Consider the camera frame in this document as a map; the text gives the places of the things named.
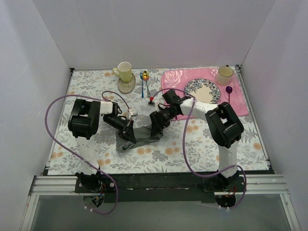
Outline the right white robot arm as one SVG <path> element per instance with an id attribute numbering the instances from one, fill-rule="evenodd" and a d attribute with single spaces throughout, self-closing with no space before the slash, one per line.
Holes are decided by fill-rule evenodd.
<path id="1" fill-rule="evenodd" d="M 151 136 L 162 132 L 170 125 L 170 121 L 179 115 L 207 122 L 211 137 L 218 145 L 218 170 L 209 175 L 196 172 L 193 174 L 202 178 L 202 185 L 206 192 L 234 189 L 239 178 L 237 148 L 244 127 L 232 106 L 227 102 L 203 103 L 189 93 L 180 97 L 176 94 L 177 89 L 166 88 L 165 91 L 163 99 L 166 106 L 161 107 L 154 103 L 154 97 L 150 97 L 149 100 L 149 104 L 156 107 L 156 110 L 150 114 Z"/>

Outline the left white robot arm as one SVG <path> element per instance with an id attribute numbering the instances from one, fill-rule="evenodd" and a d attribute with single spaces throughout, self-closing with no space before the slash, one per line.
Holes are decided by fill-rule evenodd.
<path id="1" fill-rule="evenodd" d="M 81 173 L 77 173 L 82 186 L 91 192 L 98 192 L 103 182 L 100 173 L 95 169 L 99 164 L 95 160 L 94 136 L 96 135 L 100 117 L 108 125 L 118 130 L 120 138 L 136 143 L 133 132 L 133 120 L 121 115 L 117 103 L 105 101 L 86 101 L 76 99 L 68 121 L 68 129 L 75 137 L 79 155 L 87 162 L 83 164 Z"/>

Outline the grey cloth napkin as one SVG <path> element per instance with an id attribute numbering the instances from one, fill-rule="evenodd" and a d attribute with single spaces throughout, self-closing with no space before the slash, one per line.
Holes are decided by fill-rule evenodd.
<path id="1" fill-rule="evenodd" d="M 162 131 L 155 136 L 151 136 L 151 130 L 151 125 L 134 128 L 133 131 L 137 141 L 136 143 L 126 141 L 116 135 L 116 150 L 119 152 L 127 152 L 128 150 L 157 142 L 163 137 Z"/>

